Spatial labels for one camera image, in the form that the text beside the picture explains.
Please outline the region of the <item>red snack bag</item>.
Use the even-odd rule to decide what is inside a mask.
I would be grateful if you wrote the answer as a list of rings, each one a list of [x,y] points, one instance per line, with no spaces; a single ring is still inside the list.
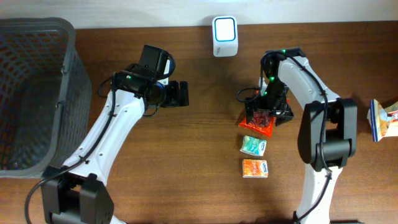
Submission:
[[[251,109],[248,108],[247,104],[245,104],[245,115],[242,121],[239,122],[238,126],[246,129],[251,129],[269,138],[272,137],[274,126],[279,126],[292,119],[271,116],[266,111],[255,111],[253,112],[252,120],[247,121],[247,114],[249,112],[251,112]]]

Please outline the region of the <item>teal tissue pack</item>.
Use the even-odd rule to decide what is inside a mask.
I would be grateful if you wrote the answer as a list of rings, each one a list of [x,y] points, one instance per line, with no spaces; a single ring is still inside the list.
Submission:
[[[266,150],[267,141],[251,136],[243,137],[243,144],[240,151],[252,156],[263,156]]]

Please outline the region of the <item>orange tissue pack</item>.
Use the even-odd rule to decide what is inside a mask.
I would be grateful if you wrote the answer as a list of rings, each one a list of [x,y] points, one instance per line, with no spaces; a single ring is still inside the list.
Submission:
[[[269,170],[266,160],[243,159],[243,178],[268,178]]]

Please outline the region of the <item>yellow snack bag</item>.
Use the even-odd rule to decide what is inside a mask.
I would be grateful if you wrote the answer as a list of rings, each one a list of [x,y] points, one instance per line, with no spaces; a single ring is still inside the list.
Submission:
[[[369,102],[367,119],[371,126],[373,141],[397,136],[397,103],[383,108],[377,100]]]

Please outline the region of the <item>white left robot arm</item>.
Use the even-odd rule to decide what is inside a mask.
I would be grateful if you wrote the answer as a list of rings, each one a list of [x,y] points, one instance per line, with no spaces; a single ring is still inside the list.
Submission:
[[[120,223],[106,188],[127,135],[147,110],[187,106],[188,83],[170,81],[169,52],[145,45],[138,63],[109,77],[111,89],[90,131],[61,168],[46,168],[41,188],[46,223]]]

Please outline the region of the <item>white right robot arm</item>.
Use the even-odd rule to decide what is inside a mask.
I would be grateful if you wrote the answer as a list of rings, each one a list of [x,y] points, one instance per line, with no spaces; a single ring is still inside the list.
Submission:
[[[331,91],[311,68],[300,48],[268,50],[262,56],[256,94],[246,98],[247,123],[260,113],[276,125],[294,117],[287,101],[291,92],[303,109],[297,138],[305,164],[303,193],[293,223],[329,223],[336,181],[356,152],[357,104]]]

